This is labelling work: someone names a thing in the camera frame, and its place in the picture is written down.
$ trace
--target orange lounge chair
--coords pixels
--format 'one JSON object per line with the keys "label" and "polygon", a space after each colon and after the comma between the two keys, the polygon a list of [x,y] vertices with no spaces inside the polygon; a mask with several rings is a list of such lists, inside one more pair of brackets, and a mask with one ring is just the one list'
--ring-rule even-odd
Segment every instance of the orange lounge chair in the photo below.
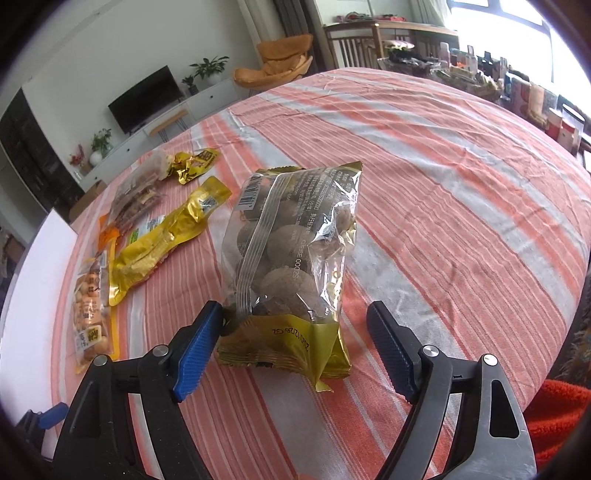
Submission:
{"label": "orange lounge chair", "polygon": [[262,70],[236,69],[234,82],[248,90],[264,92],[302,78],[310,68],[310,34],[259,43],[256,48],[264,62]]}

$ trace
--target striped tablecloth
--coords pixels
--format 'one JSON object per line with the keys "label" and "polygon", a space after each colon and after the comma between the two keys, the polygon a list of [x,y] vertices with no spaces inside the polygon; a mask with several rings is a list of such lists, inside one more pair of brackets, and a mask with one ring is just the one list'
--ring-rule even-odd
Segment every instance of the striped tablecloth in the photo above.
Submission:
{"label": "striped tablecloth", "polygon": [[[358,243],[343,296],[351,375],[330,382],[334,393],[316,394],[298,375],[223,368],[212,359],[181,409],[214,478],[374,478],[409,406],[394,393],[368,335],[365,312],[373,300],[449,356],[494,353],[521,407],[530,402],[573,319],[591,239],[589,174],[543,132],[429,80],[342,69],[234,105],[163,149],[202,147],[221,150],[209,174],[233,196],[203,235],[179,247],[119,306],[123,358],[167,343],[207,300],[224,298],[222,238],[252,171],[363,161]],[[79,239],[53,341],[55,402],[69,402],[80,381],[70,327],[73,274],[92,253],[98,217],[129,171],[74,223]],[[181,204],[199,180],[166,182],[153,215]],[[138,406],[135,398],[142,457],[159,475]],[[444,466],[452,425],[446,420],[431,475]]]}

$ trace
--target television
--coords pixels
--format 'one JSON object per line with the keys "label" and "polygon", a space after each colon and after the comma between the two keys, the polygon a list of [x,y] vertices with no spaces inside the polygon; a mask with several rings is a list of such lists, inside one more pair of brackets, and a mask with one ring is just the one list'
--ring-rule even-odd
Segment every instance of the television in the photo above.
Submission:
{"label": "television", "polygon": [[133,132],[147,118],[183,97],[168,66],[131,87],[109,105],[124,133]]}

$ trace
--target red towel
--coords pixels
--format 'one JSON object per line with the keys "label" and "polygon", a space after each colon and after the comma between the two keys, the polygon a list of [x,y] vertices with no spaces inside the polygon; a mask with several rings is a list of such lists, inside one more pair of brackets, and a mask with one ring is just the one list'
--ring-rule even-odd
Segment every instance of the red towel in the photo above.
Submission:
{"label": "red towel", "polygon": [[544,380],[525,409],[538,471],[558,452],[591,402],[591,390],[557,380]]}

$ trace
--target metal screw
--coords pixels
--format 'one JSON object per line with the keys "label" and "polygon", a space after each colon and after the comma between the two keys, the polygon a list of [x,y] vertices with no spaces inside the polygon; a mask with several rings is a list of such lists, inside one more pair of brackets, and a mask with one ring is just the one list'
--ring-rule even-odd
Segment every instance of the metal screw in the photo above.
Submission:
{"label": "metal screw", "polygon": [[490,365],[491,367],[494,367],[497,363],[499,363],[496,357],[491,353],[487,353],[484,357],[482,357],[482,359],[484,360],[484,363]]}
{"label": "metal screw", "polygon": [[167,345],[156,345],[152,350],[152,354],[154,356],[164,356],[168,353],[168,346]]}
{"label": "metal screw", "polygon": [[425,345],[423,347],[423,353],[427,356],[437,356],[439,355],[439,348],[434,345]]}
{"label": "metal screw", "polygon": [[107,356],[106,355],[96,356],[92,363],[94,363],[97,367],[102,367],[105,363],[107,363]]}

